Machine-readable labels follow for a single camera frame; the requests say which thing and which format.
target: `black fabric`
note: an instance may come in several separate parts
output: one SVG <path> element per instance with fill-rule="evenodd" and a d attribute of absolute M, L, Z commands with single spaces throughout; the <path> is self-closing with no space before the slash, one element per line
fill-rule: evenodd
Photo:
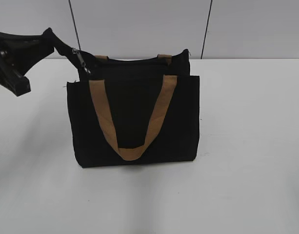
<path fill-rule="evenodd" d="M 149 119 L 160 93 L 162 80 L 163 75 L 121 75 L 105 80 L 119 148 L 136 148 L 145 143 Z"/>
<path fill-rule="evenodd" d="M 188 50 L 165 58 L 135 61 L 99 59 L 80 51 L 87 74 L 72 48 L 51 29 L 43 36 L 78 69 L 80 82 L 67 83 L 68 113 L 76 160 L 83 168 L 191 161 L 199 142 L 199 77 L 190 76 Z M 108 144 L 100 128 L 90 94 L 90 80 L 105 80 L 106 94 L 120 148 L 144 144 L 148 122 L 162 86 L 163 75 L 177 75 L 170 105 L 158 136 L 143 155 L 123 160 Z"/>
<path fill-rule="evenodd" d="M 76 159 L 82 167 L 191 161 L 199 142 L 199 77 L 179 76 L 161 131 L 137 160 L 123 160 L 100 129 L 88 82 L 67 84 Z"/>

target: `black object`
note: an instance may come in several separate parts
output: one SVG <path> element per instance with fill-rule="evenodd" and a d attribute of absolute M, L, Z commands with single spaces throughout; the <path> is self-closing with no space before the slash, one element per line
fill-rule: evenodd
<path fill-rule="evenodd" d="M 37 62 L 54 52 L 42 36 L 20 36 L 0 32 L 0 85 L 16 96 L 31 91 L 24 75 Z"/>
<path fill-rule="evenodd" d="M 67 101 L 81 167 L 195 159 L 199 77 L 190 75 L 187 49 L 176 56 L 122 61 L 69 47 L 50 28 L 37 38 L 39 51 L 27 47 L 30 63 L 17 69 L 24 74 L 53 47 L 77 68 L 80 81 L 67 83 Z"/>

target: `white wall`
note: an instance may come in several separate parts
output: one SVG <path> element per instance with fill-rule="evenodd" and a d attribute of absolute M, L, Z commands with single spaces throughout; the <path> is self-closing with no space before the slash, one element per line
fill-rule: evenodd
<path fill-rule="evenodd" d="M 82 50 L 115 58 L 176 54 L 200 58 L 210 0 L 71 0 Z M 77 47 L 68 0 L 0 0 L 0 31 L 41 34 L 52 27 Z"/>
<path fill-rule="evenodd" d="M 198 59 L 210 1 L 71 3 L 83 50 L 143 59 L 188 48 Z M 77 47 L 68 0 L 0 0 L 0 31 L 40 34 L 47 27 Z M 213 0 L 203 58 L 299 58 L 299 0 Z"/>
<path fill-rule="evenodd" d="M 299 0 L 213 0 L 204 58 L 299 58 Z"/>
<path fill-rule="evenodd" d="M 71 1 L 84 50 L 147 58 L 188 48 L 199 59 L 210 0 Z"/>

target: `white surface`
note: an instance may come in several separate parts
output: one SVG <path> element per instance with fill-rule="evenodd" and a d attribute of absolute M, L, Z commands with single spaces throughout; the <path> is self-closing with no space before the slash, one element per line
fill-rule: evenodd
<path fill-rule="evenodd" d="M 48 27 L 65 43 L 78 47 L 68 0 L 0 0 L 0 32 L 40 35 Z M 58 57 L 57 52 L 49 56 Z"/>
<path fill-rule="evenodd" d="M 299 0 L 214 0 L 204 58 L 299 58 Z"/>
<path fill-rule="evenodd" d="M 299 60 L 192 60 L 194 162 L 82 169 L 66 60 L 0 87 L 0 234 L 299 234 Z"/>
<path fill-rule="evenodd" d="M 210 0 L 71 0 L 81 48 L 140 59 L 190 50 L 199 59 Z"/>

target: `zipper pull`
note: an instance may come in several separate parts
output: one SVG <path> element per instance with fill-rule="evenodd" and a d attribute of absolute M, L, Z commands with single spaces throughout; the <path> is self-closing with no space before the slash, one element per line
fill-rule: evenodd
<path fill-rule="evenodd" d="M 90 71 L 89 69 L 87 69 L 87 67 L 86 67 L 86 63 L 84 62 L 84 59 L 83 59 L 83 57 L 82 57 L 80 51 L 77 50 L 77 49 L 75 49 L 75 48 L 72 48 L 72 53 L 73 53 L 74 55 L 77 55 L 77 57 L 78 57 L 78 59 L 79 59 L 79 61 L 80 61 L 80 63 L 81 63 L 81 67 L 85 70 L 85 72 L 86 72 L 87 74 L 90 75 L 90 74 L 91 74 L 91 71 Z"/>

